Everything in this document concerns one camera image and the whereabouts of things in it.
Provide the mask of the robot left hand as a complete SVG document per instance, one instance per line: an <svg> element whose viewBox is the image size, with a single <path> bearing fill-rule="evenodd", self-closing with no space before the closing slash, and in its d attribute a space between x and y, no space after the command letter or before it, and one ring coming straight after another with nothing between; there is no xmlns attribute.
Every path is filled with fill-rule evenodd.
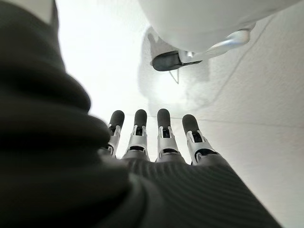
<svg viewBox="0 0 304 228"><path fill-rule="evenodd" d="M0 225L3 228L277 228L279 223L212 150L192 115L198 148L187 164L173 146L169 113L158 112L163 144L117 159L110 124L89 114L85 89L65 69L53 0L0 3Z"/></svg>

